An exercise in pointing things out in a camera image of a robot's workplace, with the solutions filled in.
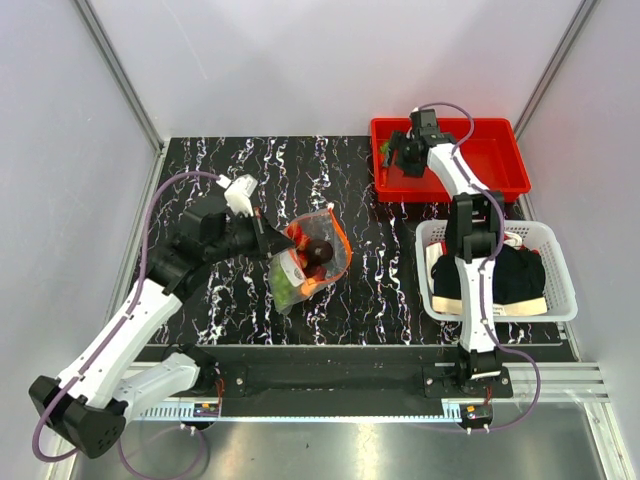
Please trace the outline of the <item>clear zip top bag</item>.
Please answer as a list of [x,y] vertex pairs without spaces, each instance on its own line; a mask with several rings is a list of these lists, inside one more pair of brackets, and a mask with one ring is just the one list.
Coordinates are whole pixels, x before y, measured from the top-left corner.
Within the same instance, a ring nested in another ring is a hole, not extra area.
[[332,203],[294,219],[284,235],[293,246],[270,261],[268,272],[275,310],[282,314],[337,282],[352,260],[351,245]]

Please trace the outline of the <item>green fake lettuce leaf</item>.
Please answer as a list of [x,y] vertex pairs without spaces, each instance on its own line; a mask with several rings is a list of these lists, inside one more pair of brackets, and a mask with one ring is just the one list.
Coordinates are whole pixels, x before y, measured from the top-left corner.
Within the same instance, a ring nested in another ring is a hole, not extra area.
[[386,142],[383,142],[380,145],[380,147],[378,149],[378,152],[379,152],[380,155],[386,156],[388,154],[388,152],[389,152],[389,144],[390,144],[390,142],[386,141]]

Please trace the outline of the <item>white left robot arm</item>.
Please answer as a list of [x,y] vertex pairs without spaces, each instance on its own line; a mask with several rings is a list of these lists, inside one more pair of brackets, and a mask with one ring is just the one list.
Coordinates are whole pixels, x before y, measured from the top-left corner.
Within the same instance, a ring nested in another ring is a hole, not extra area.
[[85,351],[52,378],[37,377],[29,396],[49,427],[74,452],[104,455],[127,424],[178,393],[206,395],[220,377],[216,359],[190,344],[156,366],[124,375],[153,333],[206,283],[219,262],[244,256],[269,260],[293,242],[272,227],[257,207],[234,212],[221,197],[188,207],[173,234],[141,256],[141,278]]

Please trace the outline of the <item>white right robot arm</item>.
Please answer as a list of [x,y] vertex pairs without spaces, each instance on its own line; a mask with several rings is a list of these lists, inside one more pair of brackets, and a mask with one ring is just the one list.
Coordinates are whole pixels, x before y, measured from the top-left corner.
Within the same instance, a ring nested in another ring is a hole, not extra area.
[[492,192],[463,159],[461,146],[475,130],[471,115],[468,132],[459,140],[441,130],[437,102],[416,107],[409,115],[411,128],[391,134],[385,164],[418,178],[432,171],[451,199],[445,243],[454,257],[461,292],[461,337],[453,379],[457,390],[476,396],[499,380],[502,364],[498,355],[493,310],[493,274],[496,257],[504,243],[503,197]]

